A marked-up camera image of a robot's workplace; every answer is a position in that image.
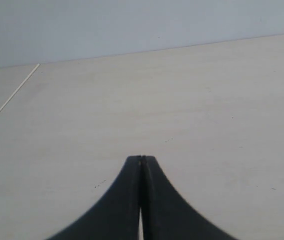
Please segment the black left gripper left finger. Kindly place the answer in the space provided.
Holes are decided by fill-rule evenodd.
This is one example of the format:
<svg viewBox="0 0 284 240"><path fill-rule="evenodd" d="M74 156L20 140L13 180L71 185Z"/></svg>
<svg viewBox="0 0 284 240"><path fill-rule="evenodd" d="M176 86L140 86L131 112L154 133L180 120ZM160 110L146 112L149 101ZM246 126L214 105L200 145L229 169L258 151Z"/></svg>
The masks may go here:
<svg viewBox="0 0 284 240"><path fill-rule="evenodd" d="M139 239L142 156L129 156L106 193L84 215L51 240Z"/></svg>

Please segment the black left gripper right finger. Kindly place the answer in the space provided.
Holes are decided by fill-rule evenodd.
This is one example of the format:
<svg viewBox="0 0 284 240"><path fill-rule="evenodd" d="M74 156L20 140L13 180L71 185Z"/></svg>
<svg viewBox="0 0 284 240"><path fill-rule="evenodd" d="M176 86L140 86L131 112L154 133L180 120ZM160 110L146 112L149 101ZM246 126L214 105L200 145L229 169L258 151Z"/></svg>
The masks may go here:
<svg viewBox="0 0 284 240"><path fill-rule="evenodd" d="M145 240L233 240L193 209L153 156L141 158L140 209Z"/></svg>

